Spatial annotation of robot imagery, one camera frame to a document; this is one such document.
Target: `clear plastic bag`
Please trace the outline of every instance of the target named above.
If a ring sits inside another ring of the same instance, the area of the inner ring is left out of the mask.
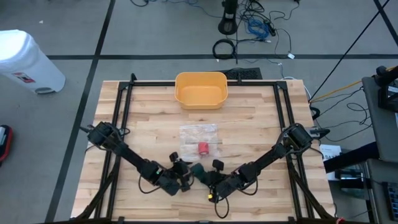
[[[199,154],[199,142],[207,142],[209,153]],[[217,159],[220,156],[218,150],[217,125],[197,124],[180,127],[180,156],[186,162],[195,162],[202,158]]]

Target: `butcher block tabletop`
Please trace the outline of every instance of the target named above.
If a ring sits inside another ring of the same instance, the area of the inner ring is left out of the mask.
[[[103,82],[93,125],[100,121],[111,122],[118,85],[119,81]],[[305,127],[313,126],[303,82],[289,80],[287,85],[295,122]],[[127,121],[131,133],[125,136],[124,141],[141,157],[171,167],[169,154],[180,152],[181,126],[216,124],[219,160],[224,162],[223,172],[228,174],[269,151],[280,134],[271,86],[229,86],[228,93],[228,99],[219,110],[183,110],[174,98],[173,86],[134,86]],[[126,91],[122,97],[118,127],[121,125],[125,95]],[[282,91],[280,97],[285,122],[288,122]],[[319,149],[318,141],[314,140],[312,147]],[[105,153],[94,147],[87,150],[71,217],[80,214],[97,192]],[[310,190],[325,209],[334,214],[322,156],[307,150],[303,161]],[[198,162],[203,163],[205,170],[212,170],[209,159]],[[171,197],[163,190],[140,193],[138,178],[136,168],[122,159],[113,220],[120,216],[130,221],[287,221],[287,217],[295,217],[285,159],[274,162],[261,172],[256,195],[248,196],[237,191],[231,194],[228,197],[229,215],[223,220],[216,216],[214,204],[208,201],[207,186],[197,179],[191,190],[179,191]],[[145,180],[141,181],[141,185],[145,191],[154,188]],[[298,192],[303,216],[307,217],[303,194],[301,190]],[[104,197],[102,217],[105,217],[108,195],[109,189]],[[217,209],[223,215],[225,201],[220,202]]]

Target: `yellow bin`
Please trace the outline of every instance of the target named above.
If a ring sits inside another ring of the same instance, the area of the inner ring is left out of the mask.
[[[186,110],[218,109],[227,96],[227,81],[221,72],[183,72],[175,79],[175,99]]]

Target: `trash can lid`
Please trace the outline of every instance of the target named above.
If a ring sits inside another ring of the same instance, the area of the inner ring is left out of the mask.
[[[18,55],[28,42],[29,34],[24,31],[0,31],[0,63]]]

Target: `white trash can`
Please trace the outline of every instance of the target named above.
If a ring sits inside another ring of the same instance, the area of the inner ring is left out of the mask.
[[[21,30],[0,31],[0,74],[43,94],[61,91],[65,76]]]

